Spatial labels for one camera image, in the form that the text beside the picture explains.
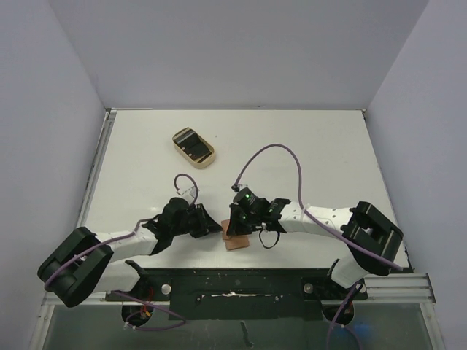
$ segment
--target wall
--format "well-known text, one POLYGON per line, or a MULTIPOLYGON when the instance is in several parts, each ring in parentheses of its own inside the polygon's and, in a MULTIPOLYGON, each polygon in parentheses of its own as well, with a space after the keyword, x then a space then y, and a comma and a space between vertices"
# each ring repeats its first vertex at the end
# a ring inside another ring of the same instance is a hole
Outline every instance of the wall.
POLYGON ((72 230, 103 106, 45 0, 0 1, 0 349, 26 349, 36 271, 72 230))
POLYGON ((432 0, 368 109, 414 266, 449 350, 467 349, 467 1, 432 0))
POLYGON ((357 109, 428 0, 50 0, 105 106, 357 109))

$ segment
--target metal frame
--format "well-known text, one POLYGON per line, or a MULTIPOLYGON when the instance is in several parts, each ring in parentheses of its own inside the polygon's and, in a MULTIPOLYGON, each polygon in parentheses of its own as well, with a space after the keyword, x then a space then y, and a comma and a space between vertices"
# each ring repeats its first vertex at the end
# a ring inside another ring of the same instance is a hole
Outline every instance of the metal frame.
MULTIPOLYGON (((90 176, 77 220, 77 227, 84 225, 88 217, 90 204, 93 199, 94 190, 99 178, 99 172, 109 143, 116 114, 116 109, 106 110, 99 143, 91 166, 90 176)), ((436 303, 436 299, 428 274, 403 273, 393 274, 387 277, 370 275, 365 278, 365 282, 368 300, 356 300, 355 303, 419 303, 433 350, 445 350, 439 324, 434 314, 433 304, 436 303)), ((323 304, 326 303, 337 303, 337 301, 323 302, 323 304)), ((91 295, 82 304, 88 306, 137 305, 137 303, 133 302, 106 301, 105 293, 91 295)), ((161 301, 156 302, 156 304, 170 305, 170 302, 161 301)), ((50 326, 50 320, 56 305, 62 305, 61 300, 53 293, 45 293, 29 350, 43 349, 50 326)))

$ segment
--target gray wall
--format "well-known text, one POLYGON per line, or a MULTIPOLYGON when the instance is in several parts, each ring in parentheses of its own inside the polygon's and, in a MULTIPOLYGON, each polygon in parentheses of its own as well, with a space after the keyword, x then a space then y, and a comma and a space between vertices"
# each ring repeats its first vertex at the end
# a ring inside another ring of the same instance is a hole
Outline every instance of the gray wall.
POLYGON ((467 1, 432 0, 368 109, 409 254, 447 348, 467 349, 467 1))
POLYGON ((45 0, 0 1, 0 349, 25 349, 41 261, 73 228, 103 106, 45 0))
POLYGON ((365 108, 428 0, 50 0, 105 106, 365 108))

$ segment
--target white table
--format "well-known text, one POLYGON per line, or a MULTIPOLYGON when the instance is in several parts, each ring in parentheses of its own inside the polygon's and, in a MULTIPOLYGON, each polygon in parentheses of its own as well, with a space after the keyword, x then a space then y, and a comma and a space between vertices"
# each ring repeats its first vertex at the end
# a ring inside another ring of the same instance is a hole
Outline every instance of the white table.
MULTIPOLYGON (((360 111, 119 110, 85 224, 100 232, 131 229, 177 195, 172 183, 180 172, 196 179, 198 202, 217 222, 228 219, 235 195, 230 187, 242 166, 273 142, 288 145, 301 161, 305 202, 339 208, 369 201, 394 219, 360 111), (205 169, 195 169, 174 149, 172 136, 187 126, 215 148, 217 158, 205 169)), ((296 166, 283 149, 260 155, 242 183, 269 200, 297 199, 296 166)), ((180 185, 190 183, 181 179, 180 185)), ((276 233, 269 235, 264 234, 266 244, 276 233)), ((158 255, 134 260, 143 268, 328 268, 348 252, 336 239, 307 233, 284 234, 270 250, 253 233, 250 244, 227 252, 220 234, 200 239, 185 235, 158 255)), ((403 246, 395 262, 409 267, 403 246)))

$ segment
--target screw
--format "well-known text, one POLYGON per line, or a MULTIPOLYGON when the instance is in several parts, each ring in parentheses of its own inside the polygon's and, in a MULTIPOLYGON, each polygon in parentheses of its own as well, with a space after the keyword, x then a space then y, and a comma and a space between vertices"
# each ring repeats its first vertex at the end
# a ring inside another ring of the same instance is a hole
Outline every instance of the screw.
POLYGON ((161 287, 161 292, 164 295, 169 295, 170 292, 172 291, 172 287, 170 287, 170 284, 163 284, 161 287))
POLYGON ((313 293, 313 284, 305 283, 304 291, 305 291, 306 294, 312 294, 313 293))

